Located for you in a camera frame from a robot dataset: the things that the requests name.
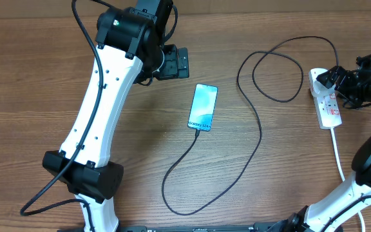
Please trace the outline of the blue screen Galaxy smartphone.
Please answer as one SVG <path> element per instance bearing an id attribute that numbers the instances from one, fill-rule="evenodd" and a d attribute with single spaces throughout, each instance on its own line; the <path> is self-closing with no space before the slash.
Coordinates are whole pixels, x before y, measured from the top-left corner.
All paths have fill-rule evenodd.
<path id="1" fill-rule="evenodd" d="M 218 88 L 206 84 L 197 84 L 187 126 L 201 131 L 210 131 L 213 121 L 214 109 Z"/>

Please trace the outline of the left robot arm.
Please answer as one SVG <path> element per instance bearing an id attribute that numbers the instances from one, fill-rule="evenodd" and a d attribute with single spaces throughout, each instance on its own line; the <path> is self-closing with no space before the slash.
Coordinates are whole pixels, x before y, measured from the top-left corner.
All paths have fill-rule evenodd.
<path id="1" fill-rule="evenodd" d="M 100 14 L 88 89 L 71 132 L 43 167 L 65 183 L 81 205 L 85 231 L 116 231 L 113 197 L 124 169 L 110 160 L 113 134 L 130 88 L 189 77 L 186 48 L 169 44 L 172 1 L 139 1 Z"/>

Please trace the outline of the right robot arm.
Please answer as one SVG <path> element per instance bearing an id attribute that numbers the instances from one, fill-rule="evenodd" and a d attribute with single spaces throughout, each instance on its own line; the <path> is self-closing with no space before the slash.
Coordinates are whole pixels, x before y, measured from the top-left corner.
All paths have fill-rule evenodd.
<path id="1" fill-rule="evenodd" d="M 309 72 L 310 91 L 318 113 L 319 126 L 333 130 L 341 124 L 337 97 L 344 108 L 371 106 L 371 55 L 357 57 L 356 70 L 334 66 Z M 339 231 L 342 223 L 371 205 L 371 136 L 358 149 L 351 174 L 323 200 L 305 206 L 269 231 Z"/>

